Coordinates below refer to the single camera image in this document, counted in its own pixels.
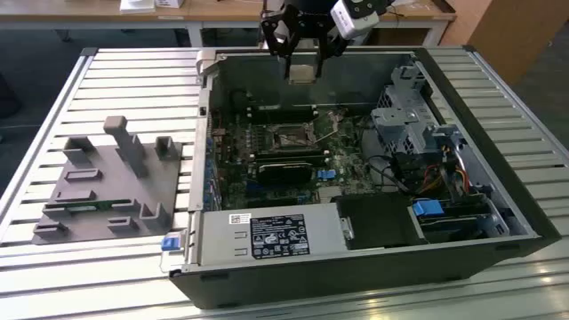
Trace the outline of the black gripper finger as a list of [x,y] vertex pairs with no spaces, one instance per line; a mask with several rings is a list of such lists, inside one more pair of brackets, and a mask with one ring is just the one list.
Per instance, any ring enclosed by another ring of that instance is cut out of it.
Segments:
[[292,55],[297,45],[296,13],[296,8],[281,8],[276,11],[263,10],[260,16],[268,50],[281,60],[285,79],[291,76]]
[[320,78],[323,75],[323,65],[325,60],[331,57],[340,57],[351,42],[351,39],[344,39],[337,27],[333,27],[331,31],[319,38],[315,71],[316,78]]

